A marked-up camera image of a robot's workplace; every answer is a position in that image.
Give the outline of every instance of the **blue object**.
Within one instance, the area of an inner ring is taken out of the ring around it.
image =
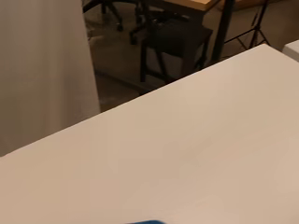
[[[151,220],[151,221],[136,222],[133,224],[165,224],[165,223],[157,220]]]

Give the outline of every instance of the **desk leg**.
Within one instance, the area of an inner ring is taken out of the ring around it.
[[[235,4],[235,0],[225,0],[225,4],[221,16],[221,23],[218,29],[218,33],[217,33],[217,37],[213,49],[211,64],[217,63],[221,58],[225,37],[233,14],[234,4]]]

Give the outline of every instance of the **white tabletop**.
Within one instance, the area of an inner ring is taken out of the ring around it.
[[[283,49],[283,53],[299,62],[299,40],[287,44]]]
[[[260,46],[0,159],[0,223],[297,224],[299,64]]]

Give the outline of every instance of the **floor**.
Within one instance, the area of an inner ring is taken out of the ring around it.
[[[138,97],[138,92],[127,88],[111,77],[121,77],[145,88],[159,88],[163,82],[154,77],[149,77],[147,83],[139,83],[139,45],[130,44],[129,31],[135,28],[135,6],[126,3],[115,3],[123,17],[124,31],[116,30],[116,21],[110,12],[102,15],[101,7],[95,7],[85,14],[87,34],[90,38],[90,47],[93,56],[94,68],[98,71],[96,75],[102,111],[109,110],[115,106],[126,103]],[[254,15],[259,7],[252,7],[234,12],[227,38],[234,37],[247,31],[252,23]],[[213,8],[206,16],[204,25],[212,30],[214,34],[209,48],[211,54],[215,36],[220,21],[221,12]],[[266,11],[263,21],[263,32],[270,41],[272,47],[282,50],[283,46],[299,39],[299,1],[284,0],[273,3]],[[250,36],[243,38],[247,43]],[[222,59],[227,59],[242,48],[237,41],[225,45]],[[176,76],[180,68],[180,60],[166,57],[167,68]],[[148,64],[156,67],[155,58],[149,52]]]

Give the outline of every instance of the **white curtain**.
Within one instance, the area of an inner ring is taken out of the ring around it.
[[[99,113],[80,0],[0,3],[0,156]]]

